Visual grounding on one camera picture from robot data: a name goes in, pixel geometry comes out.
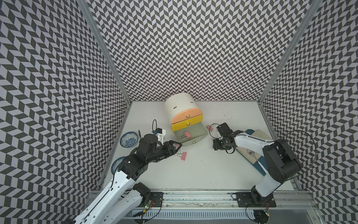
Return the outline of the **pink binder clip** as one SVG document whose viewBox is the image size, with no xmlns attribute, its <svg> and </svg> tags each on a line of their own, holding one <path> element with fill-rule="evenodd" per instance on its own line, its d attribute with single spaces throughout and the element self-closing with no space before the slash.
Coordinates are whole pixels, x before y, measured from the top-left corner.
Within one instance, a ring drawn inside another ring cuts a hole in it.
<svg viewBox="0 0 358 224">
<path fill-rule="evenodd" d="M 207 125 L 206 128 L 209 132 L 213 131 L 213 125 Z"/>
<path fill-rule="evenodd" d="M 188 131 L 185 131 L 182 136 L 180 136 L 180 139 L 184 139 L 184 138 L 191 138 L 191 134 Z"/>
<path fill-rule="evenodd" d="M 176 154 L 181 160 L 185 161 L 187 157 L 187 152 L 184 152 L 182 154 Z"/>
</svg>

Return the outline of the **green bottom drawer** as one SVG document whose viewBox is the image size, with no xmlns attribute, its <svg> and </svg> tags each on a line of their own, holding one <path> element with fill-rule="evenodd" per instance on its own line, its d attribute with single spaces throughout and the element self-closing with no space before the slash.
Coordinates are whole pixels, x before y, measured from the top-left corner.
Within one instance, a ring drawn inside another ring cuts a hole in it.
<svg viewBox="0 0 358 224">
<path fill-rule="evenodd" d="M 198 124 L 174 131 L 174 135 L 177 142 L 181 143 L 183 147 L 187 147 L 203 140 L 208 135 L 208 132 L 203 124 L 199 122 Z"/>
</svg>

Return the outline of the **yellow drawer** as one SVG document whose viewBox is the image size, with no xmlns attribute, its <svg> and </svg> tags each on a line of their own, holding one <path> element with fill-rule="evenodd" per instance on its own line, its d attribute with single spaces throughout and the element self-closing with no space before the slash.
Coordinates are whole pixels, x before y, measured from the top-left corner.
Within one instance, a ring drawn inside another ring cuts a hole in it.
<svg viewBox="0 0 358 224">
<path fill-rule="evenodd" d="M 180 122 L 177 122 L 175 124 L 171 124 L 171 129 L 172 131 L 178 131 L 178 130 L 181 130 L 181 129 L 185 129 L 187 127 L 190 127 L 190 126 L 193 126 L 195 124 L 198 124 L 200 122 L 202 122 L 203 120 L 203 114 L 200 114 L 198 116 L 195 116 L 195 117 L 192 117 L 192 118 L 188 118 L 184 121 L 180 121 Z"/>
</svg>

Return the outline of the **orange top drawer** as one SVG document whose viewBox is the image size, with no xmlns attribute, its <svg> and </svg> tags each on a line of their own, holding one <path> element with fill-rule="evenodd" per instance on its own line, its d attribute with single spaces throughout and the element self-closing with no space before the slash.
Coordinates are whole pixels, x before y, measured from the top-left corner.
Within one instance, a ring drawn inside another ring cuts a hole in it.
<svg viewBox="0 0 358 224">
<path fill-rule="evenodd" d="M 177 115 L 175 115 L 171 121 L 172 124 L 187 120 L 192 117 L 196 117 L 202 114 L 201 109 L 199 108 L 191 108 L 184 110 L 182 112 L 179 112 Z"/>
</svg>

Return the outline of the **white round drawer cabinet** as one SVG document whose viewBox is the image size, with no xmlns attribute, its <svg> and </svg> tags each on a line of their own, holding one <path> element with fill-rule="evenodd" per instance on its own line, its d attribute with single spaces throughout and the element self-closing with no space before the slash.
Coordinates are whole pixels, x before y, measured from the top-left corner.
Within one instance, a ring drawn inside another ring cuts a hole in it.
<svg viewBox="0 0 358 224">
<path fill-rule="evenodd" d="M 199 108 L 194 98 L 189 93 L 178 93 L 165 101 L 165 108 L 171 121 L 175 115 L 191 108 Z"/>
</svg>

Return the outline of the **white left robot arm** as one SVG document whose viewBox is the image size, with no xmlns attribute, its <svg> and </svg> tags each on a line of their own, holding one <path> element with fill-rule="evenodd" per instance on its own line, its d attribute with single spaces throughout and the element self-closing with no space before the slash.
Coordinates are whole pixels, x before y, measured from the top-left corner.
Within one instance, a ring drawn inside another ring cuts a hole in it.
<svg viewBox="0 0 358 224">
<path fill-rule="evenodd" d="M 139 177 L 152 162 L 160 162 L 178 153 L 182 144 L 164 141 L 163 134 L 146 134 L 116 167 L 112 180 L 95 200 L 67 224 L 115 224 L 136 207 L 151 208 L 151 190 Z"/>
</svg>

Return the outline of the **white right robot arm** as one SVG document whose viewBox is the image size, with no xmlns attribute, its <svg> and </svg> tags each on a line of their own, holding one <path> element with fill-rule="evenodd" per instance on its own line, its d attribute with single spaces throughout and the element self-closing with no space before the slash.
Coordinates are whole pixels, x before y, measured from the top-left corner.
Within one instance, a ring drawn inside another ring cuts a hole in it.
<svg viewBox="0 0 358 224">
<path fill-rule="evenodd" d="M 266 140 L 243 131 L 233 131 L 227 123 L 217 128 L 220 138 L 213 139 L 214 150 L 248 149 L 264 158 L 267 173 L 250 192 L 237 193 L 239 207 L 265 207 L 274 202 L 273 193 L 283 183 L 297 174 L 303 165 L 284 139 Z"/>
</svg>

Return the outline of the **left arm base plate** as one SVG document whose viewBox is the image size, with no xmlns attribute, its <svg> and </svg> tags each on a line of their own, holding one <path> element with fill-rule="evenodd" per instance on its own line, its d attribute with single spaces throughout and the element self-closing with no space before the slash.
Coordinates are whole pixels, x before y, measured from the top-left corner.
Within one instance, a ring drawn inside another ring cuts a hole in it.
<svg viewBox="0 0 358 224">
<path fill-rule="evenodd" d="M 146 194 L 141 201 L 139 207 L 144 207 L 145 205 L 150 204 L 154 208 L 159 208 L 162 206 L 164 192 L 156 191 Z"/>
</svg>

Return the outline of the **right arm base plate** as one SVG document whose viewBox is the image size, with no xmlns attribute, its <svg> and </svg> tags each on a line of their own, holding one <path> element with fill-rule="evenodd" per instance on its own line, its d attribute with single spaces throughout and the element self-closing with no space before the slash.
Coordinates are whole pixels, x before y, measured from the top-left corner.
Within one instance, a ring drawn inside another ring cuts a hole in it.
<svg viewBox="0 0 358 224">
<path fill-rule="evenodd" d="M 266 197 L 262 197 L 259 193 L 255 192 L 237 192 L 236 201 L 238 206 L 241 208 L 244 207 L 259 207 L 259 208 L 276 208 L 277 204 L 274 199 L 274 194 L 271 193 Z"/>
</svg>

